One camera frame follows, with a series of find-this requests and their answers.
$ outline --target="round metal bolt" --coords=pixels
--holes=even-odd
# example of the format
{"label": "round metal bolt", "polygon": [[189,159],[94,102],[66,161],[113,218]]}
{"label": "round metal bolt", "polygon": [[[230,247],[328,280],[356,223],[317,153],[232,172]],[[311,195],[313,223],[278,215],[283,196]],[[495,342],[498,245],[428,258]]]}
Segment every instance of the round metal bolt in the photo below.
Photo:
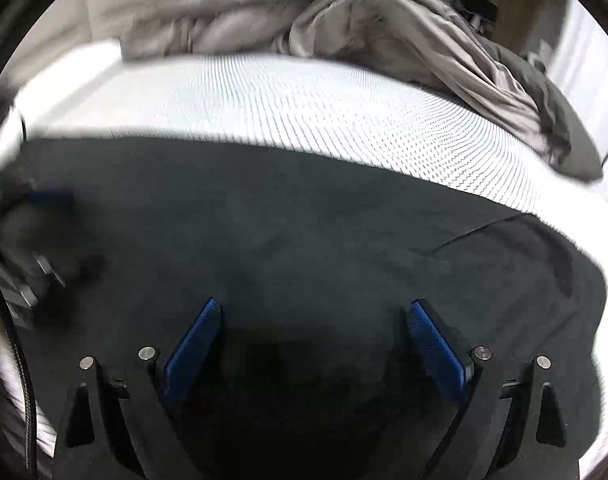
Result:
{"label": "round metal bolt", "polygon": [[473,350],[473,354],[478,359],[482,359],[482,361],[488,361],[491,358],[491,351],[485,346],[478,346]]}
{"label": "round metal bolt", "polygon": [[85,357],[79,362],[79,367],[82,368],[82,370],[88,370],[91,366],[93,366],[94,362],[95,360],[92,357]]}
{"label": "round metal bolt", "polygon": [[540,367],[544,368],[545,370],[550,368],[550,359],[546,356],[539,356],[537,358],[537,362],[540,365]]}
{"label": "round metal bolt", "polygon": [[142,361],[148,361],[155,357],[155,349],[152,346],[145,346],[138,352],[138,357],[142,359]]}

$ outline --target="blue gripper pad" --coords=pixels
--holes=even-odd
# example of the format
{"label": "blue gripper pad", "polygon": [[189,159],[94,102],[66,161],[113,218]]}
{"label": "blue gripper pad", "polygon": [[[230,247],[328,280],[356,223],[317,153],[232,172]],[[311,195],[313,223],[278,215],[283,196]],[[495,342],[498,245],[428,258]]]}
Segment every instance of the blue gripper pad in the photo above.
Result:
{"label": "blue gripper pad", "polygon": [[164,367],[161,397],[165,406],[171,407],[186,398],[221,325],[222,310],[211,299]]}
{"label": "blue gripper pad", "polygon": [[428,308],[422,301],[415,300],[406,309],[406,326],[413,344],[424,359],[424,368],[442,395],[453,402],[464,404],[468,402],[466,382],[470,377],[456,351],[450,346],[444,334],[446,330],[438,327],[441,322],[428,314]]}

